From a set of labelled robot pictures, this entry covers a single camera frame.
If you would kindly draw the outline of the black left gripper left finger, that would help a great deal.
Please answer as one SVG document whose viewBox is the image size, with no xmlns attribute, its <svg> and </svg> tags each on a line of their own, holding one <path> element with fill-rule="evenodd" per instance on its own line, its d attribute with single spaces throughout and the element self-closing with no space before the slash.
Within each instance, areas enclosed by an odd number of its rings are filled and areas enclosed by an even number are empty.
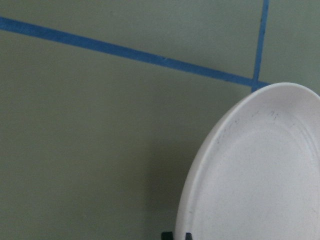
<svg viewBox="0 0 320 240">
<path fill-rule="evenodd" d="M 172 231 L 164 231 L 161 233 L 161 240 L 174 240 Z"/>
</svg>

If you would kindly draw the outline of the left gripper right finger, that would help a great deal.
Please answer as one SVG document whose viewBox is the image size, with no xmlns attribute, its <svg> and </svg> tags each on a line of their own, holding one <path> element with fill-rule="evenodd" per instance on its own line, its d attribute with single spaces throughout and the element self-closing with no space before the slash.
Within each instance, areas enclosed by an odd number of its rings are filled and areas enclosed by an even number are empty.
<svg viewBox="0 0 320 240">
<path fill-rule="evenodd" d="M 185 233 L 185 240 L 193 240 L 192 234 L 190 232 Z"/>
</svg>

